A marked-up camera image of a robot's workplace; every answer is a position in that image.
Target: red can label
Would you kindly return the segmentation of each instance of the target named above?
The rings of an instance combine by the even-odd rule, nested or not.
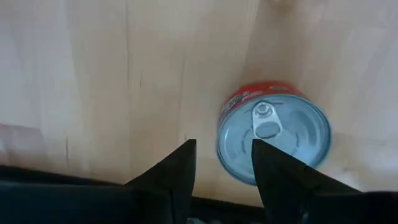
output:
[[[298,91],[293,85],[283,81],[268,81],[247,85],[235,92],[221,108],[218,124],[220,125],[232,110],[240,107],[246,102],[254,98],[275,94],[290,94],[306,98],[304,94]]]

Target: wood grain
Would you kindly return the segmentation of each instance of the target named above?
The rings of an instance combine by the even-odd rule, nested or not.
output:
[[[260,205],[220,166],[216,123],[239,86],[277,79],[333,125],[322,172],[397,190],[397,21],[395,0],[1,0],[0,123],[30,137],[0,136],[0,161],[123,183],[195,138],[194,194]]]

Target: can lid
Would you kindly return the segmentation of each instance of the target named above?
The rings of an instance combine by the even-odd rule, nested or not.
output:
[[[263,96],[236,108],[220,124],[218,158],[232,176],[255,185],[253,139],[316,167],[329,151],[331,129],[317,106],[294,95]]]

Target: wooden surface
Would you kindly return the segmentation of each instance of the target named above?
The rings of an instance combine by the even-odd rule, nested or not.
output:
[[[123,183],[195,138],[194,194],[260,205],[220,166],[216,122],[237,87],[278,79],[330,118],[322,172],[398,190],[397,24],[395,0],[0,0],[0,123],[43,142],[1,162]]]

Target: can rim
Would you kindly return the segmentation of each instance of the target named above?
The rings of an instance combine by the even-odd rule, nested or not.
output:
[[[329,119],[326,117],[325,112],[323,112],[323,110],[316,104],[312,103],[310,100],[303,98],[301,96],[297,96],[297,95],[292,95],[292,94],[271,94],[271,95],[263,95],[263,96],[259,96],[257,98],[253,98],[247,102],[245,102],[245,104],[250,103],[252,101],[256,101],[258,100],[258,98],[261,97],[267,97],[267,96],[288,96],[288,97],[292,97],[292,98],[296,98],[298,100],[303,101],[304,103],[306,103],[308,106],[311,106],[319,115],[319,117],[321,117],[321,120],[323,121],[326,130],[327,130],[327,139],[325,141],[324,144],[324,149],[321,149],[320,155],[319,157],[316,159],[316,164],[314,166],[312,166],[314,169],[319,168],[324,162],[326,157],[328,157],[329,153],[330,153],[330,149],[331,149],[331,145],[332,145],[332,135],[331,135],[331,124],[329,122]],[[234,108],[233,110],[231,110],[224,118],[223,120],[219,123],[218,128],[217,128],[217,139],[216,139],[216,154],[218,157],[218,160],[220,161],[221,165],[223,166],[224,170],[227,171],[227,173],[229,173],[231,176],[233,176],[235,179],[244,182],[245,184],[249,184],[249,185],[253,185],[256,186],[256,180],[252,179],[252,178],[247,178],[237,172],[235,172],[232,168],[228,167],[226,161],[223,159],[223,156],[221,156],[221,149],[220,149],[220,132],[221,132],[221,128],[224,126],[226,120],[228,120],[228,118],[236,111],[238,110],[239,107]]]

